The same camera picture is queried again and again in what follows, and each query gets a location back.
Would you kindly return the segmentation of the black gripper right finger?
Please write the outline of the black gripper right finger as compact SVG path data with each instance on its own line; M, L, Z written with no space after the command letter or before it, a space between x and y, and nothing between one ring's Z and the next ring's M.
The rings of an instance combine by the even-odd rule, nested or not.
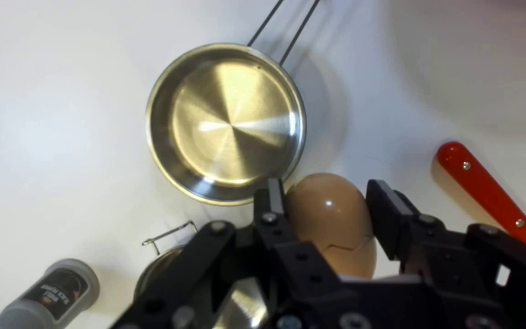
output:
M388 259L421 262L423 240L434 231L434 219L421 213L401 191L383 178L366 182L366 204L372 233Z

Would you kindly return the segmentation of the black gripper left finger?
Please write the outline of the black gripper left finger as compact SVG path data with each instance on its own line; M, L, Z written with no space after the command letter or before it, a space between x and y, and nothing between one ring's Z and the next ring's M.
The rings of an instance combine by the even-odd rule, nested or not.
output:
M282 182L271 177L253 193L253 230L259 239L284 235Z

